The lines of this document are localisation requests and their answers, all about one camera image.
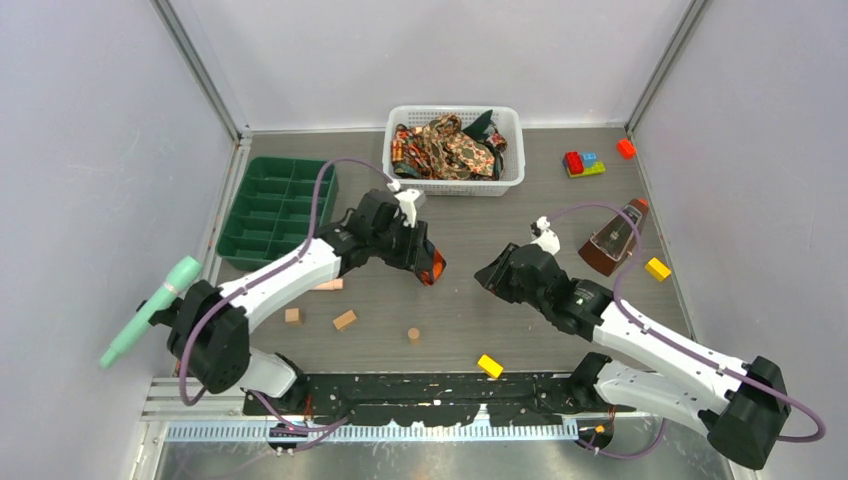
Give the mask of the orange navy striped tie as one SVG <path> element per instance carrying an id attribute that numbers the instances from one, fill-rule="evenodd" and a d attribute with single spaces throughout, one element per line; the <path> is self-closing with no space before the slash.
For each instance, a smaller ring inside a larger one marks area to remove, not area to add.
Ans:
<path id="1" fill-rule="evenodd" d="M 426 286 L 434 285 L 441 277 L 446 261 L 438 249 L 429 245 L 419 252 L 415 265 L 415 275 Z"/>

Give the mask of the brown wooden metronome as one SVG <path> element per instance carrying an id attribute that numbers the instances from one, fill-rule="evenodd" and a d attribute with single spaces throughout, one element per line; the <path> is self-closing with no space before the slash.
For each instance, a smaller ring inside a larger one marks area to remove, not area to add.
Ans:
<path id="1" fill-rule="evenodd" d="M 646 199 L 634 198 L 623 206 L 638 233 L 642 233 L 650 208 Z M 610 277 L 631 255 L 636 246 L 633 229 L 621 216 L 615 215 L 594 232 L 578 250 L 578 255 L 592 269 Z"/>

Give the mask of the green compartment tray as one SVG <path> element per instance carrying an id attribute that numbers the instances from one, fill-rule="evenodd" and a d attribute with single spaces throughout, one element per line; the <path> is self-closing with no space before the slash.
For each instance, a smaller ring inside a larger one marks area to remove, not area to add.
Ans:
<path id="1" fill-rule="evenodd" d="M 324 160 L 256 157 L 237 189 L 216 245 L 233 268 L 255 271 L 299 249 L 311 213 L 328 223 L 338 194 L 335 168 Z"/>

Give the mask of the white plastic basket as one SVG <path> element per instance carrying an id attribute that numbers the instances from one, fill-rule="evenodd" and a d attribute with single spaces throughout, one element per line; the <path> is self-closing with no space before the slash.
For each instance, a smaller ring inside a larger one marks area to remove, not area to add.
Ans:
<path id="1" fill-rule="evenodd" d="M 394 183 L 429 195 L 502 196 L 525 178 L 521 122 L 504 106 L 398 106 L 382 162 Z"/>

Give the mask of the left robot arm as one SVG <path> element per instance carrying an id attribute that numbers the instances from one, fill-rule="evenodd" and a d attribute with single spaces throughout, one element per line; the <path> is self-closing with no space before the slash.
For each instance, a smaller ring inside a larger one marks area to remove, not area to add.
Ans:
<path id="1" fill-rule="evenodd" d="M 180 380 L 193 377 L 210 394 L 257 390 L 280 412 L 298 412 L 307 389 L 295 366 L 251 347 L 251 334 L 302 294 L 372 258 L 434 284 L 446 262 L 418 217 L 424 201 L 417 189 L 371 190 L 341 220 L 312 227 L 300 246 L 271 264 L 220 286 L 196 282 L 160 316 L 171 329 L 168 348 L 179 360 Z"/>

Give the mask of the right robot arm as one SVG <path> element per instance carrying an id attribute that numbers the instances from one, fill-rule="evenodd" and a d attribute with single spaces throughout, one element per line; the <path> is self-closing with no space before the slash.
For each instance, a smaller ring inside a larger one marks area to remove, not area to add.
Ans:
<path id="1" fill-rule="evenodd" d="M 633 407 L 704 436 L 728 460 L 764 468 L 791 413 L 780 367 L 758 356 L 746 363 L 699 345 L 615 302 L 610 289 L 571 278 L 536 244 L 508 244 L 475 280 L 508 303 L 524 303 L 557 330 L 615 350 L 646 366 L 628 367 L 589 353 L 571 387 L 574 403 Z"/>

